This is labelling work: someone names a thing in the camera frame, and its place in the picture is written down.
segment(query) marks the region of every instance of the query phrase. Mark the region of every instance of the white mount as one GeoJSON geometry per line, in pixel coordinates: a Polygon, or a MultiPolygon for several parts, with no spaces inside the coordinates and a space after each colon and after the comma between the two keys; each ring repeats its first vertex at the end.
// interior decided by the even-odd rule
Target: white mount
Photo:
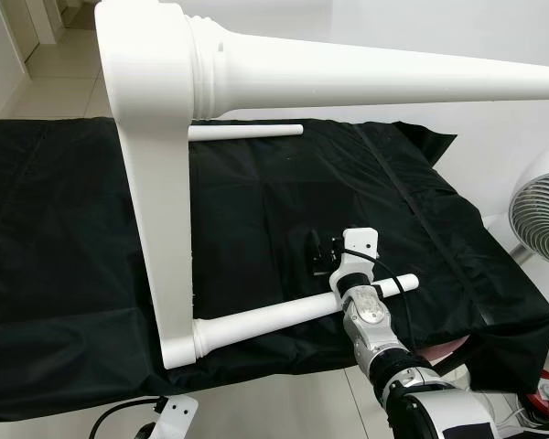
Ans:
{"type": "MultiPolygon", "coordinates": [[[[549,67],[241,35],[157,0],[103,0],[95,15],[168,369],[212,345],[196,346],[194,337],[212,324],[194,324],[192,314],[192,119],[241,108],[549,99],[549,67]]],[[[235,334],[222,342],[337,310],[330,296],[300,300],[310,305],[263,308],[262,332],[239,328],[253,324],[247,313],[217,319],[223,334],[235,334]]]]}

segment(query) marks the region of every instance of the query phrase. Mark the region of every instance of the black cable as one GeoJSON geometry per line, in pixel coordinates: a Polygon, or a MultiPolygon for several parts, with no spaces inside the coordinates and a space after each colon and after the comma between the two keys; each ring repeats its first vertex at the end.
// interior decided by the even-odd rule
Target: black cable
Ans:
{"type": "Polygon", "coordinates": [[[103,421],[108,417],[110,416],[112,413],[114,412],[118,412],[119,410],[122,410],[122,409],[125,409],[127,407],[133,407],[135,405],[142,405],[142,404],[153,404],[155,402],[157,402],[159,399],[158,398],[148,398],[148,399],[145,399],[145,400],[136,400],[136,401],[129,401],[129,402],[124,402],[122,404],[118,404],[118,405],[115,405],[113,406],[111,409],[109,410],[106,410],[102,416],[100,416],[98,418],[98,420],[95,422],[95,424],[93,425],[91,431],[90,431],[90,437],[89,439],[95,439],[95,434],[96,432],[98,431],[98,428],[100,428],[100,425],[103,423],[103,421]]]}
{"type": "Polygon", "coordinates": [[[416,345],[414,343],[414,338],[413,338],[413,325],[411,325],[411,312],[409,311],[409,302],[406,299],[406,294],[404,293],[404,288],[401,285],[401,281],[398,280],[398,278],[396,277],[396,274],[394,274],[393,270],[391,270],[388,267],[388,265],[386,265],[384,262],[380,262],[378,259],[372,258],[371,256],[365,253],[355,252],[354,250],[350,250],[346,248],[343,248],[341,251],[347,254],[351,254],[352,256],[357,256],[359,258],[365,259],[372,263],[376,263],[377,265],[380,265],[384,269],[384,271],[388,273],[391,279],[393,279],[394,283],[396,284],[396,287],[399,289],[399,293],[401,294],[401,297],[403,298],[404,315],[406,317],[406,325],[409,333],[409,340],[411,343],[411,351],[415,352],[416,345]]]}

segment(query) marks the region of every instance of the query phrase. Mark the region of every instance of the fan grille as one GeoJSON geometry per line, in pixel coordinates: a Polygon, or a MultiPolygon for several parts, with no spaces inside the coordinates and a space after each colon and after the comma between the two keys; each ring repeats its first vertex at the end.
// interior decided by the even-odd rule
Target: fan grille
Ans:
{"type": "Polygon", "coordinates": [[[529,182],[516,194],[511,224],[524,245],[549,261],[549,175],[529,182]]]}

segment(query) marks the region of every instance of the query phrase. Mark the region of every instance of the tiled floor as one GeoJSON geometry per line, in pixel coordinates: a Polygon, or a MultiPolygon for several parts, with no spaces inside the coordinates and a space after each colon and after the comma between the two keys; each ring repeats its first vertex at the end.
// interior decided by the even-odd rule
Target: tiled floor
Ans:
{"type": "MultiPolygon", "coordinates": [[[[27,66],[33,81],[14,109],[13,118],[112,116],[94,32],[68,29],[57,46],[38,47],[27,66]]],[[[457,378],[456,374],[451,376],[452,380],[457,378]]],[[[191,438],[393,437],[371,384],[355,367],[303,376],[272,376],[192,396],[198,399],[199,410],[188,435],[191,438]]],[[[501,395],[490,398],[498,420],[510,412],[501,395]]],[[[104,410],[96,407],[3,423],[0,437],[84,438],[104,410]]],[[[134,437],[140,426],[155,418],[149,407],[128,409],[107,420],[98,437],[134,437]]]]}

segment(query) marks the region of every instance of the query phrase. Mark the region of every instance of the black fabric cover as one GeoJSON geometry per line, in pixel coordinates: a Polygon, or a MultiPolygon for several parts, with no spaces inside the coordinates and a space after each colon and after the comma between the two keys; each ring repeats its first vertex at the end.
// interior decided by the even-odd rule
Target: black fabric cover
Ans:
{"type": "MultiPolygon", "coordinates": [[[[189,146],[195,317],[328,291],[308,272],[307,233],[370,226],[382,260],[420,279],[418,347],[471,334],[474,389],[534,389],[549,305],[431,168],[453,136],[285,122],[305,133],[189,146]]],[[[410,344],[401,299],[387,302],[410,344]]],[[[113,120],[0,121],[0,421],[352,364],[336,314],[164,370],[113,120]]]]}

